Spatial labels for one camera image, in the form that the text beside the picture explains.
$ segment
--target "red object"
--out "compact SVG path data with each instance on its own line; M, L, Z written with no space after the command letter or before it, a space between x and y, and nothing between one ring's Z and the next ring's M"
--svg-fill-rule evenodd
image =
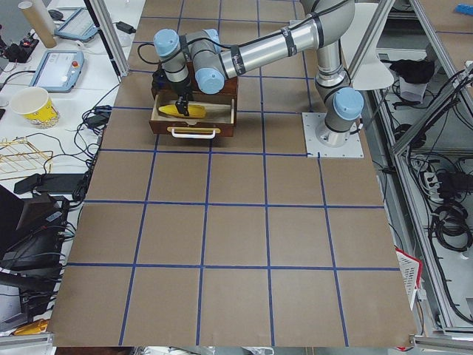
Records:
M400 253L406 255L408 258L413 259L413 260L415 260L419 263L419 271L417 273L417 277L415 278L415 284L416 284L417 288L421 287L422 262L417 257L413 257L413 256L407 254L404 250L400 250L399 248L395 248L395 249L396 249L396 251L399 251Z
M402 351L403 353L405 353L405 352L411 350L411 349L412 349L412 346L409 347L409 348L406 347L406 346L397 346L395 349L396 349L396 350L399 350L399 351Z

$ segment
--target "screen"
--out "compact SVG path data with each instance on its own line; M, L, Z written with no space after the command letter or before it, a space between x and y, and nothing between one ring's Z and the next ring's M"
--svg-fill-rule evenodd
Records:
M82 9L74 18L71 18L61 32L71 33L77 36L83 36L87 30L93 26L94 22L86 9Z
M74 60L75 53L50 53L38 79L35 82L36 87L63 87L67 82L69 68Z
M18 287L0 285L0 322L21 313Z

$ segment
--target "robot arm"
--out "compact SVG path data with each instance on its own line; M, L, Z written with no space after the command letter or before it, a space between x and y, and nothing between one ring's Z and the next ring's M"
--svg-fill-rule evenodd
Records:
M361 94L348 87L338 46L338 40L353 20L355 0L301 0L301 3L307 14L304 20L224 51L220 51L215 30L182 36L169 29L157 32L154 46L172 89L184 101L190 96L187 61L194 63L200 90L215 94L223 88L226 79L315 49L319 63L316 88L327 106L324 127L319 129L323 137L319 139L330 146L342 145L363 107Z

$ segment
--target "blue joint cap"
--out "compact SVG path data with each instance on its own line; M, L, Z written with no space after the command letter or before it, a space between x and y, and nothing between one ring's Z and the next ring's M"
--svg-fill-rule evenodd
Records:
M220 43L219 33L217 32L217 30L211 28L209 30L204 30L204 32L208 34L208 37L212 41ZM220 51L222 50L222 48L220 48L220 46L217 46L216 44L214 44L214 48L215 48L215 53L220 53Z
M337 115L346 121L359 117L363 109L363 96L352 87L344 87L335 93L333 108Z
M201 68L195 72L195 80L199 89L205 94L217 94L225 84L223 75L212 68Z
M154 48L160 57L170 55L179 46L179 36L174 30L165 28L154 35Z

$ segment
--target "black cloth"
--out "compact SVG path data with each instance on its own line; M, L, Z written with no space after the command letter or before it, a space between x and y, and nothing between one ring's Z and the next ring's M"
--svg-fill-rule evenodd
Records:
M426 84L434 76L435 64L433 61L411 61L401 59L389 67L397 72L407 83Z

